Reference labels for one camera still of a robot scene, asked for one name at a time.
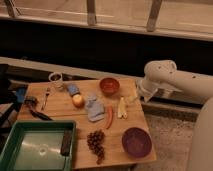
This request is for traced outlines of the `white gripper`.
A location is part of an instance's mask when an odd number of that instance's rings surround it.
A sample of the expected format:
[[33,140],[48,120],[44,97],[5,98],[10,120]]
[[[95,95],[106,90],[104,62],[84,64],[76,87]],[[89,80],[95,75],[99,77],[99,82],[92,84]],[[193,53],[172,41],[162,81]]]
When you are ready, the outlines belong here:
[[[138,94],[143,97],[145,100],[150,100],[154,94],[157,92],[158,87],[155,83],[148,80],[147,78],[143,78],[137,82],[137,90]],[[127,103],[134,103],[139,96],[128,96]]]

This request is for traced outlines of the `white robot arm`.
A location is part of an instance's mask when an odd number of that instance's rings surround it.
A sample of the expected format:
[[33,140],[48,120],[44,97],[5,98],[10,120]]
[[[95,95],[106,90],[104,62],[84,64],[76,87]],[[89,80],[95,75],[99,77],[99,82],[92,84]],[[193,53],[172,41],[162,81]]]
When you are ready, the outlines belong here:
[[148,102],[162,84],[173,86],[204,101],[192,137],[186,171],[213,171],[213,76],[177,69],[172,60],[154,60],[136,82],[137,96]]

